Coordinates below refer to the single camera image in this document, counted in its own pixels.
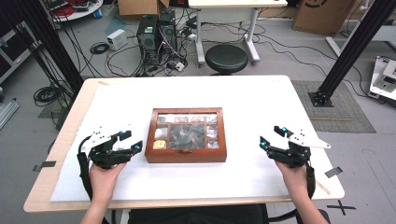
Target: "black metal frame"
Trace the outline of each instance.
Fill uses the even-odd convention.
[[[329,75],[318,90],[309,96],[314,106],[332,106],[330,98],[340,85],[347,72],[361,56],[361,53],[373,39],[375,34],[396,8],[396,0],[375,0],[361,21],[359,27],[350,37]]]
[[[6,21],[18,35],[22,35],[22,32],[15,27],[17,21],[25,21],[32,33],[47,49],[50,57],[56,63],[59,70],[64,75],[64,78],[68,82],[68,85],[73,90],[74,96],[77,96],[79,90],[82,87],[83,79],[79,74],[76,66],[70,58],[67,50],[64,47],[58,33],[53,29],[50,23],[48,14],[44,10],[39,0],[0,0],[0,12],[4,14]],[[3,11],[4,8],[11,8],[12,12]],[[35,54],[35,48],[31,47],[27,42],[32,54]]]

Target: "black strap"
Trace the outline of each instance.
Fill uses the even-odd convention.
[[[315,169],[310,166],[309,164],[306,164],[306,187],[308,190],[308,196],[311,199],[312,196],[315,193],[315,188],[317,186],[316,180],[315,180]],[[297,209],[294,209],[282,216],[279,217],[269,217],[268,221],[269,222],[280,222],[287,220],[291,217],[295,217],[297,215]]]
[[[90,200],[92,200],[92,185],[90,180],[90,165],[87,160],[87,156],[85,152],[81,152],[77,154],[78,163],[79,163],[79,177],[81,177],[82,185],[84,185],[84,189],[87,191]]]

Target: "cardboard box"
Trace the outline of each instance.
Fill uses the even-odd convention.
[[[303,0],[293,30],[335,36],[357,0]]]
[[[121,16],[160,15],[163,7],[169,7],[170,0],[119,0]]]

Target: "wooden table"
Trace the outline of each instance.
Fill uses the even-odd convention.
[[[140,110],[145,112],[137,121],[145,125],[147,123],[147,126],[151,116],[149,109],[152,107],[222,107],[228,157],[226,162],[221,163],[173,165],[147,163],[144,152],[139,153],[121,172],[110,208],[290,201],[281,173],[259,148],[259,136],[264,136],[273,146],[279,144],[278,147],[283,147],[282,144],[286,143],[279,140],[281,137],[273,132],[275,125],[285,126],[295,132],[303,129],[305,134],[317,136],[286,76],[88,79],[84,82],[47,158],[47,161],[56,161],[56,165],[41,170],[25,202],[26,212],[88,208],[88,196],[83,194],[86,198],[80,199],[74,195],[74,192],[83,192],[83,189],[78,188],[79,167],[64,167],[66,170],[77,170],[76,176],[73,176],[76,180],[63,182],[66,191],[61,194],[66,195],[67,201],[52,202],[51,196],[57,191],[57,182],[64,180],[61,170],[68,163],[65,158],[75,138],[78,138],[78,129],[81,133],[82,127],[90,126],[87,120],[96,120],[97,118],[93,118],[96,116],[106,119],[103,115],[107,115],[110,120],[121,117],[121,114],[115,112],[123,107],[120,102],[133,106],[136,113],[140,113]],[[108,108],[109,105],[120,107],[113,109]],[[100,106],[103,106],[104,111],[97,110]],[[77,150],[70,150],[74,160]],[[344,190],[337,176],[328,178],[324,174],[332,169],[325,150],[314,147],[311,151],[317,180],[325,188],[317,187],[314,199],[344,197]],[[191,185],[182,188],[179,183],[183,181]],[[158,190],[152,191],[153,186],[158,186]]]

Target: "wooden box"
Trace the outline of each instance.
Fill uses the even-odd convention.
[[[153,109],[145,155],[150,163],[225,162],[222,109]]]

